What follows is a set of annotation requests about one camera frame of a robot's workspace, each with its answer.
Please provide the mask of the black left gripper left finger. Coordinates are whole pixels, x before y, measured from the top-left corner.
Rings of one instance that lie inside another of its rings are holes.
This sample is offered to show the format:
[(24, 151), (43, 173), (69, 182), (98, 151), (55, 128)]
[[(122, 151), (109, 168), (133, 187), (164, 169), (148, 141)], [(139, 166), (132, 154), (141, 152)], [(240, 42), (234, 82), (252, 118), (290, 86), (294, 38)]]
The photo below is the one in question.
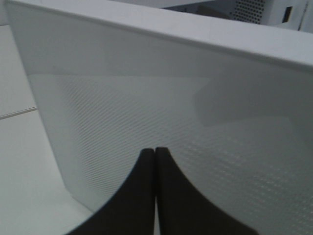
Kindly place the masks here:
[(69, 235), (152, 235), (155, 223), (155, 152), (140, 151), (116, 193)]

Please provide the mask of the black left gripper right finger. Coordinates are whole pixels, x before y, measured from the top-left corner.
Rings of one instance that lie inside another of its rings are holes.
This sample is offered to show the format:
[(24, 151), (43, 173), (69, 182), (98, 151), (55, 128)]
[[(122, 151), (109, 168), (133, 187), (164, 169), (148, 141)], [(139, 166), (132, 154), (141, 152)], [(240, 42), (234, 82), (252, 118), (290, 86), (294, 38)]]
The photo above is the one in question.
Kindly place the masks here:
[(155, 151), (156, 201), (162, 235), (255, 235), (255, 229), (206, 199), (187, 179), (170, 151)]

